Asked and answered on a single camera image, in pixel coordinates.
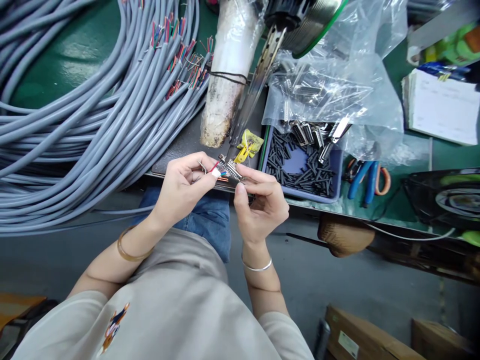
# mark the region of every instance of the paper document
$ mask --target paper document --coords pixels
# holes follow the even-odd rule
[[[462,145],[477,145],[480,92],[475,84],[413,70],[402,81],[408,128]]]

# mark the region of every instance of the person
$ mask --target person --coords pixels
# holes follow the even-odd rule
[[[313,359],[287,311],[267,236],[289,216],[276,179],[235,188],[253,313],[227,283],[229,201],[209,192],[216,161],[170,161],[151,213],[98,255],[67,299],[26,334],[13,359]],[[248,193],[255,195],[249,205]],[[143,206],[151,201],[145,194]]]

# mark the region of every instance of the sweatshirt sleeve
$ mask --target sweatshirt sleeve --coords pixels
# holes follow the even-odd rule
[[[258,322],[282,360],[314,360],[299,327],[290,317],[281,312],[267,312]]]
[[[99,291],[83,291],[60,303],[28,331],[12,360],[64,358],[87,334],[107,301]]]

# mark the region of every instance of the gray floor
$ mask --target gray floor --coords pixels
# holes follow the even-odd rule
[[[111,196],[104,207],[126,209],[139,202],[138,195],[120,193]],[[88,214],[80,221],[105,218]],[[0,238],[0,292],[64,299],[90,261],[129,223],[122,220],[36,237]],[[268,239],[288,310],[311,347],[318,320],[325,315],[328,304],[371,321],[408,345],[411,318],[440,321],[438,276],[385,262],[368,251],[336,258],[321,246],[281,235],[290,232],[316,239],[317,226],[308,216],[291,215],[275,231],[277,235]],[[240,261],[242,240],[233,208],[231,233],[231,262],[227,265],[230,286],[250,306]],[[479,300],[478,287],[446,279],[448,325],[472,338],[480,313]]]

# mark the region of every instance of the black rubber band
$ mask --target black rubber band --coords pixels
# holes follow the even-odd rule
[[[247,85],[248,84],[248,83],[245,83],[245,82],[241,82],[241,81],[234,80],[232,78],[220,75],[220,73],[218,73],[218,72],[211,72],[210,75],[213,76],[213,77],[226,79],[226,80],[231,81],[232,83],[235,83],[235,84],[240,84],[240,85]]]
[[[214,76],[214,77],[217,77],[217,78],[222,78],[222,79],[226,79],[228,81],[231,81],[232,83],[235,83],[235,84],[240,84],[240,85],[247,85],[249,83],[249,80],[248,78],[243,75],[243,74],[236,74],[236,73],[233,73],[233,72],[224,72],[224,71],[211,71],[211,67],[210,66],[206,66],[205,67],[208,71],[208,73],[211,75],[211,76]],[[239,77],[239,78],[243,78],[245,79],[245,82],[241,82],[239,80],[235,80],[235,79],[232,79],[228,76],[235,76],[235,77]]]

